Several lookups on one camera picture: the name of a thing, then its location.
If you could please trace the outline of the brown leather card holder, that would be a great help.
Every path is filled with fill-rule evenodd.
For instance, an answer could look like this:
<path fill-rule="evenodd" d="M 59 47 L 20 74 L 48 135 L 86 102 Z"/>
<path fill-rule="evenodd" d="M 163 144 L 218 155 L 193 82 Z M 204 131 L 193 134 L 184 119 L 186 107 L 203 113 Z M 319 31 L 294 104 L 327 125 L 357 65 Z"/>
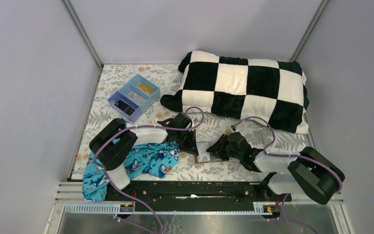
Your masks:
<path fill-rule="evenodd" d="M 211 162 L 219 162 L 222 161 L 222 159 L 219 159 L 216 156 L 211 155 L 209 152 L 207 152 L 207 148 L 215 144 L 216 141 L 206 141 L 206 142 L 197 142 L 197 149 L 198 149 L 198 155 L 194 157 L 194 163 L 211 163 Z"/>

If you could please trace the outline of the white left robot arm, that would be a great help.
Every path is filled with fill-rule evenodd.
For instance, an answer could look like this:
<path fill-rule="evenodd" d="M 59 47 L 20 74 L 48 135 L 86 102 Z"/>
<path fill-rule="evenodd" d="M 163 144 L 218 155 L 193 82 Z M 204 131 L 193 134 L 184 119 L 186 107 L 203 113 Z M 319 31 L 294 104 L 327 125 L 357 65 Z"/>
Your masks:
<path fill-rule="evenodd" d="M 104 193 L 108 183 L 123 190 L 139 174 L 164 178 L 178 163 L 183 147 L 196 146 L 198 126 L 183 112 L 153 125 L 113 119 L 89 143 L 92 153 L 83 176 L 83 194 Z"/>

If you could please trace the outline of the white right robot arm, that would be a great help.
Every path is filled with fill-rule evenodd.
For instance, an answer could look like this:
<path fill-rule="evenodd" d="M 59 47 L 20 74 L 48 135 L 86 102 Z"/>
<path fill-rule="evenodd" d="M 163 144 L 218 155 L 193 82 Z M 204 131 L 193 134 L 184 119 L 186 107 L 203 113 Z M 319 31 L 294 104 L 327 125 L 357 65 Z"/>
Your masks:
<path fill-rule="evenodd" d="M 315 148 L 306 146 L 298 153 L 266 153 L 252 147 L 239 132 L 223 134 L 206 150 L 228 161 L 234 158 L 249 171 L 266 172 L 263 183 L 277 195 L 306 195 L 325 205 L 339 192 L 344 173 Z"/>

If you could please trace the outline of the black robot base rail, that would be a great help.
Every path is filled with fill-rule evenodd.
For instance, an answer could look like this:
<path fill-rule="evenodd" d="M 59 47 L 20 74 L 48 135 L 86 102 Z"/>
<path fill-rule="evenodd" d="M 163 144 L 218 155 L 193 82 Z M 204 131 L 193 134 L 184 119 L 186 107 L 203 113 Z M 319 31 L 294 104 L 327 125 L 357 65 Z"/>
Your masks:
<path fill-rule="evenodd" d="M 250 182 L 132 181 L 123 193 L 142 200 L 150 207 L 158 203 L 167 203 L 172 207 L 174 203 L 185 200 L 200 204 L 217 202 L 223 206 L 233 202 L 254 202 L 277 207 L 282 201 L 292 200 L 290 195 L 278 195 L 265 184 Z"/>

